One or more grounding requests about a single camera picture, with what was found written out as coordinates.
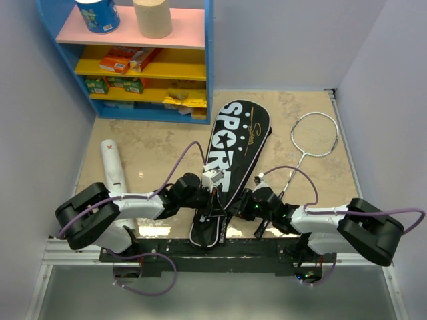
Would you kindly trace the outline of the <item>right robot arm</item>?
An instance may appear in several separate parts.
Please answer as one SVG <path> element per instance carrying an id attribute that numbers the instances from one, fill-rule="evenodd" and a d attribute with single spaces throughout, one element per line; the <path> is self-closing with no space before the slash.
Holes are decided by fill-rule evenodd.
<path id="1" fill-rule="evenodd" d="M 375 207 L 360 198 L 335 208 L 304 210 L 283 203 L 270 187 L 244 189 L 228 213 L 253 221 L 269 221 L 284 234 L 300 235 L 291 254 L 306 262 L 329 253 L 358 253 L 380 266 L 389 266 L 404 227 L 389 215 L 374 216 Z"/>

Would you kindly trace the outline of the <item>black racket cover bag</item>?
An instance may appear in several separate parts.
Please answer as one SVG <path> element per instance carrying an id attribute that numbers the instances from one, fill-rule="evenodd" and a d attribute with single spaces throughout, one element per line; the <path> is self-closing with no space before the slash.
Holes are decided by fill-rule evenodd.
<path id="1" fill-rule="evenodd" d="M 198 209 L 189 240 L 195 247 L 211 249 L 225 238 L 230 219 L 271 134 L 267 109 L 248 100 L 225 104 L 218 112 L 207 150 L 203 172 L 219 171 L 223 177 L 213 183 L 209 208 Z"/>

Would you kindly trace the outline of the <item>white shuttlecock tube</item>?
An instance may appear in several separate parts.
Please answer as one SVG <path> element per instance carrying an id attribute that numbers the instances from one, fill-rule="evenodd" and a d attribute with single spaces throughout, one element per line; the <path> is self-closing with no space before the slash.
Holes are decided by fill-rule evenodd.
<path id="1" fill-rule="evenodd" d="M 127 184 L 117 143 L 113 139 L 101 142 L 101 155 L 107 188 L 116 193 L 127 193 Z"/>

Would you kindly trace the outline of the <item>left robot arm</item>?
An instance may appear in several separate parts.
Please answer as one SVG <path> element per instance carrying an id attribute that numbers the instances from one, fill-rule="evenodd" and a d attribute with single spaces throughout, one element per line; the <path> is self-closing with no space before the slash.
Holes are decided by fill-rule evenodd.
<path id="1" fill-rule="evenodd" d="M 201 177 L 186 173 L 169 187 L 143 194 L 116 193 L 103 183 L 94 183 L 56 209 L 59 238 L 67 240 L 72 250 L 97 245 L 113 251 L 122 261 L 132 261 L 138 254 L 135 236 L 116 221 L 162 220 L 181 208 L 205 209 L 223 177 L 224 172 L 217 169 Z"/>

